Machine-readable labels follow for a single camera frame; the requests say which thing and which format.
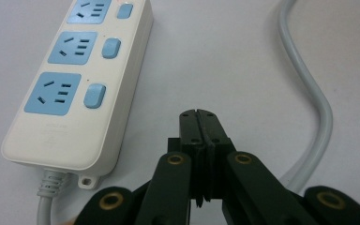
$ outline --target blue outlet panel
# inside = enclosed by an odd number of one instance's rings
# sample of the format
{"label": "blue outlet panel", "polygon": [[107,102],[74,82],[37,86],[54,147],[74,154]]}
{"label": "blue outlet panel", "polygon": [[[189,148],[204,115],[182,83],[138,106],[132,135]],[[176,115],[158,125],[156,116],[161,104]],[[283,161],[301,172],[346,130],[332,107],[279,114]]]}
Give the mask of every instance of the blue outlet panel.
{"label": "blue outlet panel", "polygon": [[25,104],[27,113],[65,115],[80,83],[76,73],[44,72]]}
{"label": "blue outlet panel", "polygon": [[67,19],[67,23],[103,23],[111,0],[78,0]]}
{"label": "blue outlet panel", "polygon": [[53,47],[48,62],[51,64],[86,64],[97,36],[97,32],[62,32]]}

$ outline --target electrical outlet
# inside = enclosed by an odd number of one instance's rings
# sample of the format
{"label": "electrical outlet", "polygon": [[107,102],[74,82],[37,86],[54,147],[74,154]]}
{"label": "electrical outlet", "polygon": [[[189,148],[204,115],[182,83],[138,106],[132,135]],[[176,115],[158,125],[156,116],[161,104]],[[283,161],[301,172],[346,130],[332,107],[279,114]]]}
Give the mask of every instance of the electrical outlet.
{"label": "electrical outlet", "polygon": [[65,115],[74,99],[80,74],[44,72],[25,104],[27,113]]}
{"label": "electrical outlet", "polygon": [[78,0],[67,23],[103,23],[111,0]]}
{"label": "electrical outlet", "polygon": [[51,64],[86,64],[97,36],[97,32],[65,31],[61,33],[48,62]]}
{"label": "electrical outlet", "polygon": [[[92,20],[85,14],[79,21],[85,23],[69,23],[82,5],[89,12],[102,7],[99,20],[106,19],[85,24]],[[152,24],[150,0],[73,0],[10,126],[3,156],[75,173],[80,188],[95,188],[118,160]]]}

